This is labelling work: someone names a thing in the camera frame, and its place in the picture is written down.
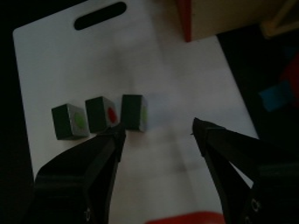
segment small cube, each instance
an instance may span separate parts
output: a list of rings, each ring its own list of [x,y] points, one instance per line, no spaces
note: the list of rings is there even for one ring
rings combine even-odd
[[[117,125],[116,106],[104,96],[86,100],[85,107],[90,133],[100,133]]]
[[[64,104],[50,110],[54,134],[58,140],[74,140],[89,136],[84,109]]]
[[[120,122],[126,130],[145,131],[146,105],[140,94],[124,94]]]

